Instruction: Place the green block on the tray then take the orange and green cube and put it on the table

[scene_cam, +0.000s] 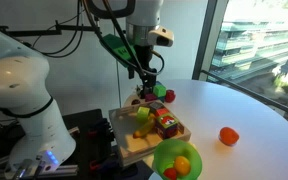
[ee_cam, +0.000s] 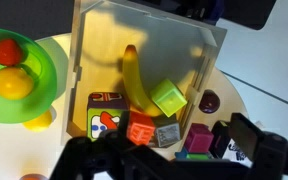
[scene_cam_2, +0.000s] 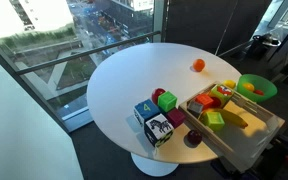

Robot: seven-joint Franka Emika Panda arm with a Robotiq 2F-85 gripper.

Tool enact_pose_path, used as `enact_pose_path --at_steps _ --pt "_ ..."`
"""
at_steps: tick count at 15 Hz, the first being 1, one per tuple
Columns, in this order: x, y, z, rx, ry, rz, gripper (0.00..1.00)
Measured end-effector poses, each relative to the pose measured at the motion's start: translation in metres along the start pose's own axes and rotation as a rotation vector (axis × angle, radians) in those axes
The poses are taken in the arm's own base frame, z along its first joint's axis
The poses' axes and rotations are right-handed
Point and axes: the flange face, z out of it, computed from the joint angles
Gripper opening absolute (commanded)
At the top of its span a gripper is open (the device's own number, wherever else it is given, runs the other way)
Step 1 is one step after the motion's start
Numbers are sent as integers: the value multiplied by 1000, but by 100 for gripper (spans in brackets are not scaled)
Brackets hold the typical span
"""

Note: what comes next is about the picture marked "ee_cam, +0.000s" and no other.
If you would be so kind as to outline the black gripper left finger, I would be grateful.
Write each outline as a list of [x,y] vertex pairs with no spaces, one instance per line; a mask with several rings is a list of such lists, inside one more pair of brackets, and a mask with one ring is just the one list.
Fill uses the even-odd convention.
[[92,142],[86,136],[71,138],[65,145],[50,180],[94,180],[107,172],[113,180],[140,180],[140,171],[127,157],[134,144],[126,138],[129,112],[123,112],[117,130],[105,130]]

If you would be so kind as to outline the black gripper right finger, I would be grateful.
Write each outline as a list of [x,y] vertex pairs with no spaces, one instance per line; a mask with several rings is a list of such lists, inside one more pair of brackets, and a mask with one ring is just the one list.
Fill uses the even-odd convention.
[[281,180],[288,141],[275,133],[261,131],[241,113],[233,113],[229,135],[252,161],[246,180]]

